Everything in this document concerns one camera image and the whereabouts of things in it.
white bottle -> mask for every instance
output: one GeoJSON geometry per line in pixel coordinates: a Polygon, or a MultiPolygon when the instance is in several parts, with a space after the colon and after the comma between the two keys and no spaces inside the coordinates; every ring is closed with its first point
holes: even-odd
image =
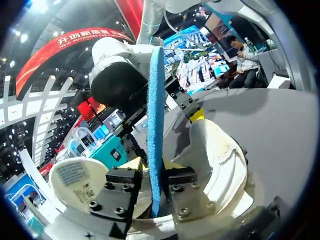
{"type": "Polygon", "coordinates": [[[249,47],[249,49],[251,50],[252,53],[255,53],[258,51],[258,49],[256,48],[256,46],[247,38],[244,38],[245,43],[247,44],[247,46],[249,47]]]}

yellow block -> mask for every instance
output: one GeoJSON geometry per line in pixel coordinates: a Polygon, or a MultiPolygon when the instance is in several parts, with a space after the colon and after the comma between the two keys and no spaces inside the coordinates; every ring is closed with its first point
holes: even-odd
{"type": "MultiPolygon", "coordinates": [[[[138,165],[139,165],[139,161],[140,161],[140,157],[137,157],[123,165],[121,165],[119,168],[132,168],[132,169],[137,169],[138,168],[138,165]]],[[[172,161],[167,161],[167,160],[163,160],[163,163],[164,163],[164,167],[165,169],[173,169],[173,168],[176,168],[176,169],[181,169],[183,168],[183,166],[177,164],[177,163],[174,163],[172,161]]]]}
{"type": "Polygon", "coordinates": [[[205,118],[205,111],[203,110],[203,108],[201,108],[192,117],[190,117],[190,121],[194,123],[198,119],[204,119],[204,118],[205,118]]]}

man sitting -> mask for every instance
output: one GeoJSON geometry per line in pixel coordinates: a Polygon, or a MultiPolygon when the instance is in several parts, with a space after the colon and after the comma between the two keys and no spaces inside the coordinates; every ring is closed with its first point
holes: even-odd
{"type": "Polygon", "coordinates": [[[236,72],[239,74],[230,84],[230,89],[254,88],[259,69],[257,56],[252,53],[247,44],[240,42],[235,36],[228,37],[228,43],[231,47],[238,49],[236,72]]]}

barcode sticker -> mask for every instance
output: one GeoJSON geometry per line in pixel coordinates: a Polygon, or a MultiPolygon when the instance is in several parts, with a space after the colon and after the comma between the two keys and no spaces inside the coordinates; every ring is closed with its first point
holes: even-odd
{"type": "Polygon", "coordinates": [[[58,168],[57,172],[65,187],[89,178],[88,170],[82,162],[73,162],[61,166],[58,168]]]}
{"type": "Polygon", "coordinates": [[[82,204],[88,204],[95,197],[95,192],[91,189],[89,183],[83,185],[82,189],[73,190],[73,192],[82,204]]]}

blue sponge pad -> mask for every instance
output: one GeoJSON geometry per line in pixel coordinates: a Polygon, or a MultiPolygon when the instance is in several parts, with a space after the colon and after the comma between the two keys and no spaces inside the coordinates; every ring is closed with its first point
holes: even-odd
{"type": "Polygon", "coordinates": [[[147,117],[148,117],[148,168],[152,190],[152,212],[155,218],[160,210],[162,146],[165,118],[165,66],[164,50],[155,47],[149,67],[147,117]]]}

